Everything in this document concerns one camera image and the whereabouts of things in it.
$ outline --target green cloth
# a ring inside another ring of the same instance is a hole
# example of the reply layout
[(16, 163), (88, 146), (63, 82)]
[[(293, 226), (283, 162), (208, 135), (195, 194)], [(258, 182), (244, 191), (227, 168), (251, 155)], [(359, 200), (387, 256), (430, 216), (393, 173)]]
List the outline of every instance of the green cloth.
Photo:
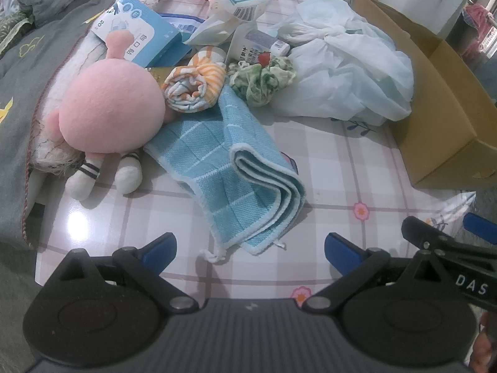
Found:
[(259, 63), (232, 63), (228, 76), (230, 87), (248, 106), (263, 106), (293, 82), (295, 71), (289, 58), (274, 58), (264, 68)]
[(22, 10), (0, 20), (0, 58), (34, 28), (33, 22), (31, 13)]

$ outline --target blue box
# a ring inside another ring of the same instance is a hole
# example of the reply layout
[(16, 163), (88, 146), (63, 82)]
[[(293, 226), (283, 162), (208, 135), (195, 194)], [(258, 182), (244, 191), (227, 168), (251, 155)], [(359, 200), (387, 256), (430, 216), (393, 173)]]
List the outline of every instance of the blue box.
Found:
[(191, 49), (181, 42), (178, 29), (138, 0), (118, 0), (91, 27), (103, 41), (117, 29), (128, 29), (135, 37), (124, 58), (142, 67), (154, 67), (158, 62), (175, 66)]

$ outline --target barcode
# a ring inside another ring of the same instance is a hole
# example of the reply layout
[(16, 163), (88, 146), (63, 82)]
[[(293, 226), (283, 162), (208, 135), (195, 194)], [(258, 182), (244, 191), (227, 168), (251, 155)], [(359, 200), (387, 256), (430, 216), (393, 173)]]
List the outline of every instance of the barcode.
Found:
[(178, 29), (182, 32), (188, 32), (190, 34), (193, 34), (197, 30), (197, 27), (192, 24), (189, 25), (180, 24), (178, 25)]
[(255, 8), (255, 5), (252, 7), (237, 8), (233, 15), (240, 18), (242, 21), (252, 21), (255, 14)]

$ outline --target light blue checkered towel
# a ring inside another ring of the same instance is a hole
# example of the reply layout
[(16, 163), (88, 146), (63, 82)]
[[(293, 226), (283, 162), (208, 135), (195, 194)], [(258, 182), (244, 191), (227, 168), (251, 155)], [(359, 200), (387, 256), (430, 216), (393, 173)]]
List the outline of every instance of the light blue checkered towel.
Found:
[(163, 127), (145, 151), (202, 207), (216, 242), (214, 254), (202, 251), (210, 262), (235, 244), (254, 255), (282, 245), (304, 205), (298, 175), (228, 86), (218, 105)]

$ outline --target pink plush toy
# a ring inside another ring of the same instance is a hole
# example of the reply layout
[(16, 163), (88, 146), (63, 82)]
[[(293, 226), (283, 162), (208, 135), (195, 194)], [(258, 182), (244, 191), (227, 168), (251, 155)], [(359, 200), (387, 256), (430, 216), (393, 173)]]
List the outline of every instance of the pink plush toy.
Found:
[(142, 182), (137, 150), (163, 123), (174, 119), (162, 91), (143, 67), (124, 59), (133, 43), (131, 32), (111, 32), (107, 55), (82, 71), (69, 85), (58, 110), (45, 119), (48, 138), (64, 139), (85, 154), (85, 160), (66, 182), (66, 191), (77, 200), (88, 198), (100, 173), (105, 154), (120, 153), (115, 184), (122, 194)]

